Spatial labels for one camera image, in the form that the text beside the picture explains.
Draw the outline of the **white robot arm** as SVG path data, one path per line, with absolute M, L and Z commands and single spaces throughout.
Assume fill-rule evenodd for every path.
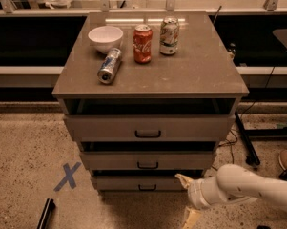
M 221 166 L 214 177 L 175 177 L 187 190 L 190 202 L 185 208 L 182 229 L 193 229 L 203 210 L 219 204 L 262 199 L 287 212 L 287 181 L 262 177 L 235 164 Z

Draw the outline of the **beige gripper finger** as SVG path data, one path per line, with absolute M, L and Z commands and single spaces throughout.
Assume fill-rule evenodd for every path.
M 192 178 L 184 176 L 182 174 L 176 174 L 175 177 L 180 181 L 184 189 L 189 189 L 194 183 L 194 180 Z
M 192 207 L 185 207 L 182 229 L 193 229 L 201 216 L 201 212 Z

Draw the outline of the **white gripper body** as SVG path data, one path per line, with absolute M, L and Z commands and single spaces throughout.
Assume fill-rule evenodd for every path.
M 218 186 L 214 177 L 195 179 L 190 182 L 188 198 L 195 209 L 205 210 L 218 203 Z

